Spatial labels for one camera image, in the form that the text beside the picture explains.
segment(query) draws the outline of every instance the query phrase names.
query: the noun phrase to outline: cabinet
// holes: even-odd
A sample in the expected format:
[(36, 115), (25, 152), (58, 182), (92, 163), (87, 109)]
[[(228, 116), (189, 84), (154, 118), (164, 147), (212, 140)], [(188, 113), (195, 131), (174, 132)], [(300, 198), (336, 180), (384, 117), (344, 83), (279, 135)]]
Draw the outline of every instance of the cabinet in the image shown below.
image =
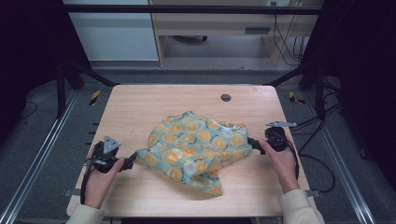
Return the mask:
[[(64, 0), (67, 4), (147, 5), (147, 0)], [(92, 63), (158, 61), (149, 13), (69, 13)]]
[[(149, 0), (151, 5), (182, 6), (249, 6), (265, 7), (267, 0)], [(323, 0), (290, 0), (293, 7), (321, 7)], [(273, 65), (281, 59), (280, 52), (286, 49), (282, 37), (310, 36), (318, 16), (278, 15), (275, 32), (274, 15), (245, 14), (170, 14), (153, 13), (154, 34), (157, 40), (160, 63), (166, 50), (166, 37), (169, 35), (262, 35), (265, 47)]]

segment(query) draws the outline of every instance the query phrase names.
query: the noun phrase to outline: black stand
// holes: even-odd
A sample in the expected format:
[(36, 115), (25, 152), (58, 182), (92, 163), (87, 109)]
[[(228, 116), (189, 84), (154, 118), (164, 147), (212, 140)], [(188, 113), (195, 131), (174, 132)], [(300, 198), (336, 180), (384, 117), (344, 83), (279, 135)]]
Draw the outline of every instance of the black stand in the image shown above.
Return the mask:
[(283, 77), (280, 77), (280, 78), (266, 84), (266, 85), (271, 85), (271, 86), (276, 87), (276, 86), (282, 84), (283, 82), (289, 80), (292, 77), (295, 77), (298, 75), (303, 75), (303, 77), (299, 83), (299, 88), (302, 91), (306, 91), (306, 90), (311, 89), (312, 85), (316, 82), (317, 88), (316, 88), (315, 109), (317, 110), (318, 117), (321, 120), (325, 119), (325, 109), (324, 109), (324, 100), (323, 100), (325, 68), (323, 66), (323, 59), (324, 59), (324, 56), (326, 53), (326, 49), (330, 42), (329, 40), (332, 40), (333, 37), (336, 35), (339, 25), (344, 20), (344, 17), (346, 16), (346, 14), (351, 9), (351, 7), (353, 6), (354, 3), (355, 3), (355, 0), (352, 0), (351, 3), (347, 6), (343, 15), (341, 15), (339, 17), (339, 20), (335, 23), (335, 25), (332, 27), (330, 32), (320, 42), (317, 50), (313, 53), (310, 60), (303, 62), (302, 65), (300, 65), (296, 69), (288, 72)]
[(84, 73), (99, 82), (105, 84), (108, 87), (114, 87), (120, 85), (120, 83), (112, 82), (104, 77), (93, 72), (91, 69), (86, 68), (76, 62), (66, 62), (60, 63), (59, 67), (57, 68), (57, 76), (56, 76), (56, 84), (57, 84), (57, 91), (58, 91), (58, 114), (56, 118), (60, 118), (61, 115), (64, 113), (66, 108), (66, 97), (64, 93), (64, 79), (66, 78), (67, 82), (70, 84), (73, 90), (81, 90), (84, 86), (84, 82), (82, 81), (81, 77), (76, 72), (70, 72), (70, 69), (75, 69), (79, 73)]

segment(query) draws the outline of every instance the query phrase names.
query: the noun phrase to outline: aluminum rail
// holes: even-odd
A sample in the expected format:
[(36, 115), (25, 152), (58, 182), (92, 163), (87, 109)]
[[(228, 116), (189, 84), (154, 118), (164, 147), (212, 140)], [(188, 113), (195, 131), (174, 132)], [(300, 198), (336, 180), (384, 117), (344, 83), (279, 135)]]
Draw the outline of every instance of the aluminum rail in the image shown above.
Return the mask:
[(32, 189), (35, 180), (37, 179), (41, 168), (44, 165), (48, 155), (50, 154), (52, 147), (58, 138), (59, 133), (61, 132), (64, 123), (66, 122), (70, 111), (72, 110), (74, 103), (77, 99), (78, 91), (72, 91), (69, 100), (68, 107), (64, 111), (64, 114), (56, 119), (54, 124), (52, 125), (49, 134), (47, 135), (46, 140), (44, 141), (41, 148), (38, 150), (37, 155), (35, 156), (35, 160), (30, 165), (29, 170), (27, 171), (25, 177), (23, 178), (20, 186), (12, 197), (11, 201), (8, 203), (7, 208), (3, 211), (0, 216), (1, 224), (10, 224), (13, 223), (23, 206), (24, 201), (26, 200), (30, 190)]
[(48, 10), (88, 13), (199, 13), (199, 14), (273, 14), (322, 15), (336, 13), (336, 9), (322, 7), (240, 7), (240, 6), (181, 6), (181, 5), (43, 5)]
[[(314, 100), (312, 99), (311, 94), (304, 93), (304, 98), (307, 99), (308, 105), (314, 115), (316, 115), (316, 109), (313, 106)], [(360, 223), (364, 224), (375, 224), (374, 217), (366, 203), (364, 201), (363, 196), (361, 195), (361, 191), (359, 190), (358, 185), (353, 179), (352, 173), (349, 172), (346, 163), (344, 162), (339, 150), (332, 140), (332, 136), (330, 135), (329, 130), (324, 126), (321, 131), (322, 139), (326, 144), (326, 149), (329, 153), (329, 156), (332, 160), (332, 164), (339, 175), (341, 183), (346, 191), (346, 195), (348, 196), (353, 209), (359, 219)]]

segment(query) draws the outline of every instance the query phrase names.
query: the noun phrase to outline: wrist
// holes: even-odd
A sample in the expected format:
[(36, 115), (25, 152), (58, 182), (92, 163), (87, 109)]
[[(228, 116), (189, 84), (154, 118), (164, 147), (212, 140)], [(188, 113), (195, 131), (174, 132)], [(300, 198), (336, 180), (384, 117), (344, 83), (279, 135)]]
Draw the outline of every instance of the wrist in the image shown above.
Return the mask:
[(283, 193), (287, 193), (291, 190), (300, 188), (300, 185), (295, 177), (294, 178), (279, 177), (279, 183), (280, 186), (282, 187)]
[(97, 208), (97, 209), (100, 209), (102, 207), (102, 204), (100, 202), (91, 202), (89, 200), (85, 200), (84, 204), (89, 207)]

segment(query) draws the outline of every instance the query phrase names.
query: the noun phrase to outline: white cabinet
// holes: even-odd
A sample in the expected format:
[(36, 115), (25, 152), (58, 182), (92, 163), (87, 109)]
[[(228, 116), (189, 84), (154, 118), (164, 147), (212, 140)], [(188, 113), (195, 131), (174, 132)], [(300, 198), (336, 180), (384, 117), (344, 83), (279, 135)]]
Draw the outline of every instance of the white cabinet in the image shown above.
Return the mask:
[[(147, 0), (64, 0), (67, 4), (147, 5)], [(148, 13), (69, 13), (90, 61), (158, 61)]]

